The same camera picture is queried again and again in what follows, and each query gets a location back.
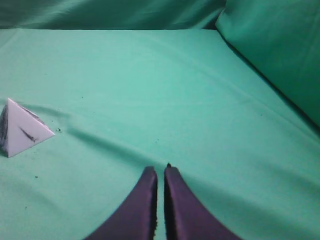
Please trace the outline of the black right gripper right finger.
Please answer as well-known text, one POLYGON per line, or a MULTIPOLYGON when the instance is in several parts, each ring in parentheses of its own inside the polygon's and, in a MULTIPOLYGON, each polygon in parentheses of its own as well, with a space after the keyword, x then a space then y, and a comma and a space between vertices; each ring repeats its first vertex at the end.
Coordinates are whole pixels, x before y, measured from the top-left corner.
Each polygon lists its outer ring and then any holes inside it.
POLYGON ((168 240, 239 240, 199 201, 177 167, 164 170, 164 219, 168 240))

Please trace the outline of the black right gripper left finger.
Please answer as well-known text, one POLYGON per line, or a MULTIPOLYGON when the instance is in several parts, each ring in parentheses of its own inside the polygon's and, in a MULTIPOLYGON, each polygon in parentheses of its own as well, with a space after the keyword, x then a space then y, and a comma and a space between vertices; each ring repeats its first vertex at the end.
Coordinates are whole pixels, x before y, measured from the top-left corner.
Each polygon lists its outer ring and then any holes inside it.
POLYGON ((136 185, 87 240, 152 240, 157 228, 158 176, 152 166, 144 168, 136 185))

